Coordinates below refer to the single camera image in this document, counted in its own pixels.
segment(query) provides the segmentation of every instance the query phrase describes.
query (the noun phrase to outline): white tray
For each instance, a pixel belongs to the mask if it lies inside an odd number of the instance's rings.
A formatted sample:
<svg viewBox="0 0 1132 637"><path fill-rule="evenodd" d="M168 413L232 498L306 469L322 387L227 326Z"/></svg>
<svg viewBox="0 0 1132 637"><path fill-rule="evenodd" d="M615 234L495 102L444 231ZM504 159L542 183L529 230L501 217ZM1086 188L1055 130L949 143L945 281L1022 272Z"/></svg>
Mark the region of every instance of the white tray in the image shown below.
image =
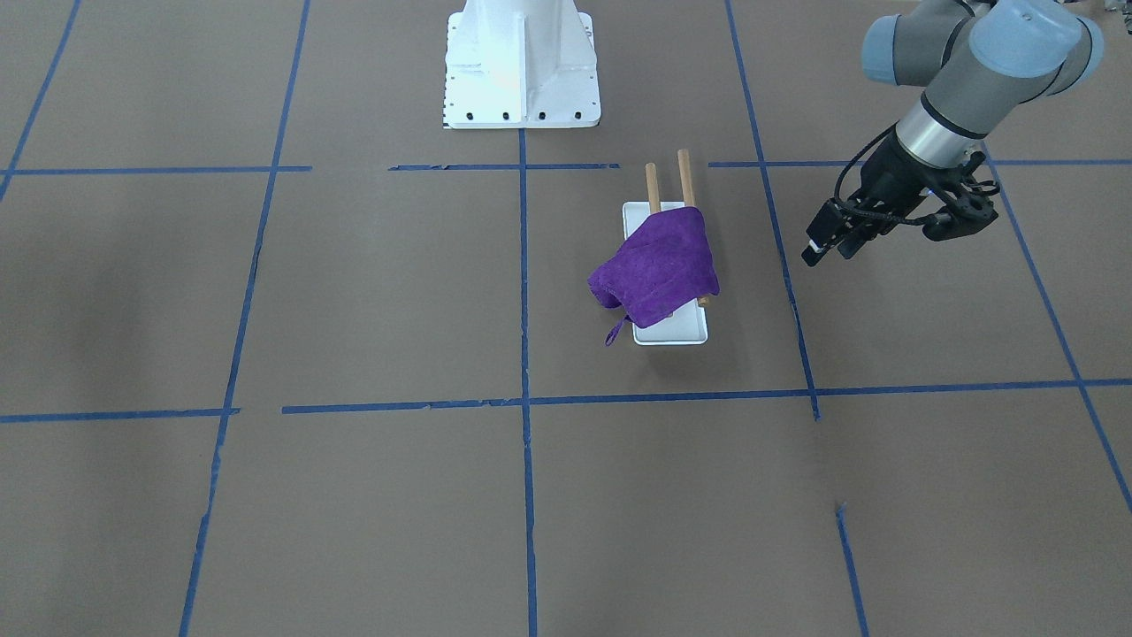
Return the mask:
<svg viewBox="0 0 1132 637"><path fill-rule="evenodd" d="M684 207L684 201L661 201L660 209ZM625 238L636 231L649 217L649 201L626 201L621 206ZM671 316L649 328L633 326L633 341L637 345L703 345L707 343L707 312L692 299Z"/></svg>

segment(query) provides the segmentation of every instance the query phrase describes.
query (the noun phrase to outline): purple cloth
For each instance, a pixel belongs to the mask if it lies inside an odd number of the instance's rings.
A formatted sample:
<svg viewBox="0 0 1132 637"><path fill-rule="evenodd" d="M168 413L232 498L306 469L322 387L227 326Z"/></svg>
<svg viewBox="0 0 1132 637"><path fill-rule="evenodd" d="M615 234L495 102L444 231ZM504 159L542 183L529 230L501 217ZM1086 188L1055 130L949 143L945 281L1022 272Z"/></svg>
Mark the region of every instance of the purple cloth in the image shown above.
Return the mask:
<svg viewBox="0 0 1132 637"><path fill-rule="evenodd" d="M641 328L694 298L718 294L703 214L691 206L650 214L589 282L598 302L624 304L629 321Z"/></svg>

